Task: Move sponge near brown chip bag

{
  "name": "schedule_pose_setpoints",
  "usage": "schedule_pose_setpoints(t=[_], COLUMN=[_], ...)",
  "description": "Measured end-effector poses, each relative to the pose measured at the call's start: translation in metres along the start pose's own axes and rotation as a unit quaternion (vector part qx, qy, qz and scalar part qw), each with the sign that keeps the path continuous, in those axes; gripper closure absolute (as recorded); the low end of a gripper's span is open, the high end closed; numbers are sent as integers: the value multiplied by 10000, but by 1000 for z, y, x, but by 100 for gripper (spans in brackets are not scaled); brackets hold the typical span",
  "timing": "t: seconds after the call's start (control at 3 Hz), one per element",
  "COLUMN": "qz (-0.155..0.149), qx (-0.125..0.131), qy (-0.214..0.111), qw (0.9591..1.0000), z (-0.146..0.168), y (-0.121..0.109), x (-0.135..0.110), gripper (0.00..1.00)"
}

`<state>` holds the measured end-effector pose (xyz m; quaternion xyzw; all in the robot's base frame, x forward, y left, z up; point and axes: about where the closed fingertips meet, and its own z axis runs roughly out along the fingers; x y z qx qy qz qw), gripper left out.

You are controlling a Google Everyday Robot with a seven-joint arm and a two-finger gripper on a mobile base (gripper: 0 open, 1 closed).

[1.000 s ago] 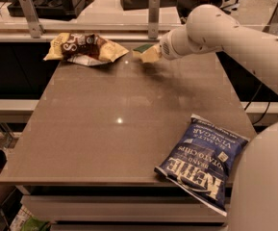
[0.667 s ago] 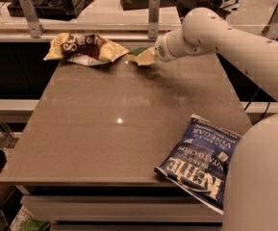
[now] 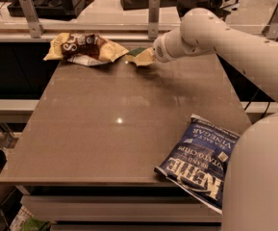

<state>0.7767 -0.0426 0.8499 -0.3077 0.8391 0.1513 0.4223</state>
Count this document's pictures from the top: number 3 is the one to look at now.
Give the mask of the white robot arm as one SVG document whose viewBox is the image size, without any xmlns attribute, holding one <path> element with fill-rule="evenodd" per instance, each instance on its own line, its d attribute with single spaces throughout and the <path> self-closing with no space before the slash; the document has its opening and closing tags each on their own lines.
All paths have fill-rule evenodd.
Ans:
<svg viewBox="0 0 278 231">
<path fill-rule="evenodd" d="M 196 8 L 153 42 L 163 63 L 208 53 L 218 55 L 239 94 L 260 90 L 278 103 L 278 41 L 233 29 Z M 237 143 L 224 183 L 222 231 L 278 231 L 278 113 L 251 125 Z"/>
</svg>

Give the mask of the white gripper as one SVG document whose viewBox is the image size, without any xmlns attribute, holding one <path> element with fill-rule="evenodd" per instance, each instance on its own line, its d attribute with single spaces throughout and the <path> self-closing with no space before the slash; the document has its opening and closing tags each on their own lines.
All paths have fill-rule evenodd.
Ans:
<svg viewBox="0 0 278 231">
<path fill-rule="evenodd" d="M 161 36 L 158 36 L 154 42 L 152 48 L 144 48 L 144 51 L 140 53 L 134 63 L 137 66 L 146 66 L 155 62 L 155 58 L 161 63 L 168 63 L 174 61 L 175 58 L 172 57 L 168 50 L 166 49 L 165 41 L 168 39 L 168 34 L 165 33 Z"/>
</svg>

